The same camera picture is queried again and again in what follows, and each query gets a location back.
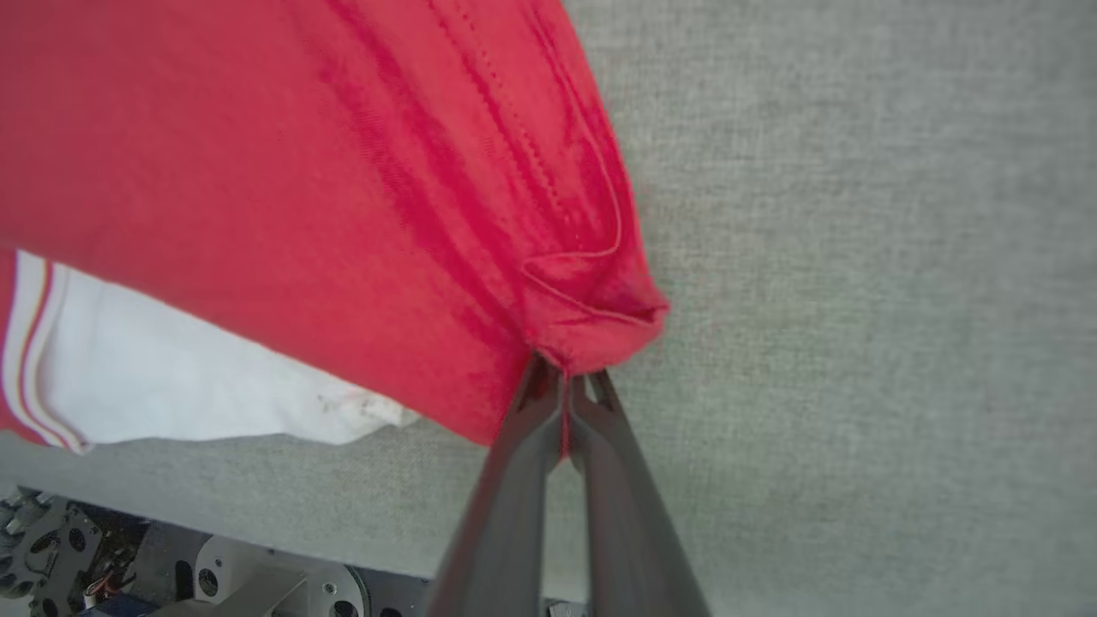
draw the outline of round hole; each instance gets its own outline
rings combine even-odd
[[[328,610],[328,617],[358,617],[358,609],[346,599],[340,599],[331,605],[331,610]]]
[[[217,576],[213,573],[213,570],[208,568],[203,568],[199,572],[199,588],[206,597],[213,597],[217,595]]]
[[[83,552],[83,549],[88,548],[88,541],[83,539],[83,531],[75,527],[69,529],[69,545],[76,552]]]

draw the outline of red garment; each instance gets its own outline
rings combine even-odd
[[[470,439],[661,327],[557,0],[9,1],[0,74],[0,244]]]

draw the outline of gray fabric surface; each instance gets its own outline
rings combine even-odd
[[[1097,3],[567,5],[675,303],[614,379],[715,613],[1097,614]],[[33,485],[419,574],[482,460],[428,423],[0,439]]]

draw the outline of white cloth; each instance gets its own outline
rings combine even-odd
[[[47,266],[48,293],[25,284]],[[15,291],[13,308],[46,303],[26,355],[37,396],[31,404],[81,444],[280,433],[344,444],[418,417],[147,295],[30,254],[19,255]],[[19,338],[11,334],[7,340]]]

